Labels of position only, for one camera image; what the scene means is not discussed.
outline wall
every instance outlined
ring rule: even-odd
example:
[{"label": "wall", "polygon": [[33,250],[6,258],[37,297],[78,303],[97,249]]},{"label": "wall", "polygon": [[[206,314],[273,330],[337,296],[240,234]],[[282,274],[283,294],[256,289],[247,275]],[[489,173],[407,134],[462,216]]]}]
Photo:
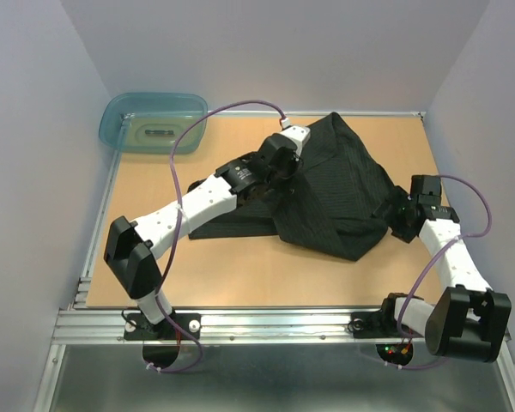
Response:
[{"label": "wall", "polygon": [[[515,0],[489,4],[425,121],[439,170],[475,182],[491,203],[491,234],[468,245],[479,270],[512,299],[515,355]],[[484,225],[469,191],[446,189],[464,228]]]},{"label": "wall", "polygon": [[57,0],[0,1],[0,412],[32,409],[74,296],[110,163],[108,101]]},{"label": "wall", "polygon": [[488,0],[62,0],[111,95],[425,110]]}]

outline gray floor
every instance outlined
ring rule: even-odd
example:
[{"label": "gray floor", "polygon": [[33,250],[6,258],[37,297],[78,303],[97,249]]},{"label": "gray floor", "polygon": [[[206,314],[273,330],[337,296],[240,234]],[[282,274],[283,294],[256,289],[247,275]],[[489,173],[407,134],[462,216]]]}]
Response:
[{"label": "gray floor", "polygon": [[[67,349],[54,399],[70,411],[511,411],[496,365],[450,360],[425,372],[384,367],[367,345],[206,348],[195,372],[146,371],[141,348]],[[429,361],[423,347],[413,364]]]}]

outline translucent container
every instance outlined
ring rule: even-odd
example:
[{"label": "translucent container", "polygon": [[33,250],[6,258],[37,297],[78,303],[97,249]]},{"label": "translucent container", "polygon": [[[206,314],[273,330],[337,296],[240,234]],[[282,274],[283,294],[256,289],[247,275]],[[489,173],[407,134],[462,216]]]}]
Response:
[{"label": "translucent container", "polygon": [[[103,113],[100,140],[123,152],[168,154],[179,135],[206,112],[206,102],[194,94],[121,94],[110,101]],[[191,130],[176,154],[194,152],[205,128],[203,121]]]}]

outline table top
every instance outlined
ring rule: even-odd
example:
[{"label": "table top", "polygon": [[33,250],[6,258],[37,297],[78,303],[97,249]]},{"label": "table top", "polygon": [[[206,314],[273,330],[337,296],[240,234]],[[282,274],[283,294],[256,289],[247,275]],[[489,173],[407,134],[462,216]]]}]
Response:
[{"label": "table top", "polygon": [[[315,117],[292,118],[310,124]],[[370,155],[396,185],[409,190],[413,174],[436,174],[433,156],[418,118],[344,117]],[[216,117],[193,154],[176,156],[182,188],[209,176],[218,166],[257,150],[278,131],[272,117]],[[103,235],[97,248],[88,307],[133,306],[102,259],[110,223],[129,220],[175,200],[167,155],[122,154]],[[159,260],[166,265],[168,252]],[[425,246],[409,245],[387,234],[358,262],[289,245],[277,236],[180,240],[164,290],[173,306],[353,306],[379,305],[389,292],[408,292],[429,261]],[[440,296],[434,270],[418,295]]]}]

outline black cloth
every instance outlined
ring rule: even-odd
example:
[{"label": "black cloth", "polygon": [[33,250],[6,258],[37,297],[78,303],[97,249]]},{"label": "black cloth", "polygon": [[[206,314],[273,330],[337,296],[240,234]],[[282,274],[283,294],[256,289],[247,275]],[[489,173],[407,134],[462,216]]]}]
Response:
[{"label": "black cloth", "polygon": [[352,261],[372,249],[387,232],[372,212],[394,184],[339,114],[309,128],[300,172],[264,200],[219,216],[189,237],[278,234],[285,242]]}]

